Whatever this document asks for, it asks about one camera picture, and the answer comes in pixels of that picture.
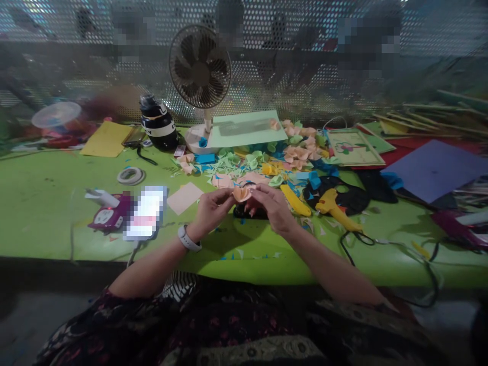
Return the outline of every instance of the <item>black bottle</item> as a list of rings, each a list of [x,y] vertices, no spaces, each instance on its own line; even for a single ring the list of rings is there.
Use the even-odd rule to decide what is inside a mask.
[[[178,146],[178,132],[164,104],[159,104],[153,94],[140,98],[142,126],[152,144],[160,151],[174,151]]]

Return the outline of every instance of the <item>fan blade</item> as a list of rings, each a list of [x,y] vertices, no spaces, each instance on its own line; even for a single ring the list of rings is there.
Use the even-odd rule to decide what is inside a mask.
[[[181,89],[187,95],[188,98],[192,98],[198,91],[198,85],[195,83],[191,83],[190,85],[182,85]]]
[[[181,41],[181,53],[188,62],[188,65],[193,66],[195,63],[195,53],[193,52],[193,36],[189,35]]]
[[[219,71],[222,74],[227,75],[227,65],[221,58],[211,61],[208,64],[208,67],[210,68],[210,71]]]
[[[198,47],[198,60],[206,62],[208,54],[216,47],[215,41],[209,36],[203,36]]]
[[[200,95],[200,102],[203,104],[208,104],[211,101],[210,89],[208,88],[208,86],[204,86],[202,89],[203,90],[202,90],[202,94]]]
[[[174,62],[174,71],[178,77],[183,80],[188,80],[192,76],[192,70],[185,67],[178,58],[176,58]]]
[[[213,90],[215,91],[216,97],[220,97],[224,92],[224,86],[220,81],[215,79],[213,76],[210,77],[210,85],[212,86]]]

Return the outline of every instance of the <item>green table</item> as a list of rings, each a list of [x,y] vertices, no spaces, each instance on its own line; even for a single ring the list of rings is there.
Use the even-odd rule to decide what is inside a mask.
[[[132,244],[124,242],[121,233],[103,236],[87,228],[98,207],[83,198],[84,188],[99,188],[110,193],[131,191],[138,194],[141,185],[168,186],[170,194],[180,185],[193,182],[204,192],[214,189],[207,177],[171,178],[175,171],[171,154],[151,148],[148,157],[159,163],[153,166],[139,159],[133,150],[118,158],[81,156],[78,152],[41,152],[25,157],[0,161],[0,192],[2,218],[0,256],[69,260],[71,256],[70,225],[73,226],[73,259],[76,261],[127,261]],[[117,174],[126,166],[140,167],[146,179],[135,187],[120,185]],[[361,186],[351,171],[341,172],[346,182]],[[377,239],[414,240],[432,251],[435,242],[445,234],[430,219],[422,206],[406,201],[386,204],[372,201],[370,206],[380,214],[366,217],[366,233]],[[136,258],[146,255],[175,235],[178,227],[190,221],[197,209],[192,205],[181,216],[167,208],[162,228],[155,240],[139,251]],[[331,227],[324,217],[312,217],[315,234],[328,248],[344,256],[339,245],[339,228]],[[326,235],[320,236],[320,226]],[[190,253],[180,269],[220,279],[247,281],[256,284],[309,284],[314,279],[288,246],[272,232],[267,221],[246,220],[244,224],[229,214],[218,232],[203,243],[204,249]],[[368,247],[356,239],[350,254],[358,268],[378,286],[429,286],[425,269],[417,261],[393,245]],[[488,257],[442,245],[437,269],[449,287],[486,286]]]

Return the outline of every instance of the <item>fan stand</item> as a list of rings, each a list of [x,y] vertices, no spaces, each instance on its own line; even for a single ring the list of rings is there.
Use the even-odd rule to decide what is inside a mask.
[[[212,115],[210,109],[204,110],[204,124],[190,127],[185,133],[185,142],[188,150],[194,154],[217,154],[220,150],[218,147],[212,147],[210,145],[210,137],[212,132]],[[200,147],[200,140],[204,137],[207,140],[206,147]]]

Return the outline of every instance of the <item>woman's right hand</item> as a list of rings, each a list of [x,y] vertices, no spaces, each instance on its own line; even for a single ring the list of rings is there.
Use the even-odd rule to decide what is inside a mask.
[[[253,198],[266,210],[273,231],[285,239],[302,229],[290,212],[283,192],[262,183],[251,190]]]

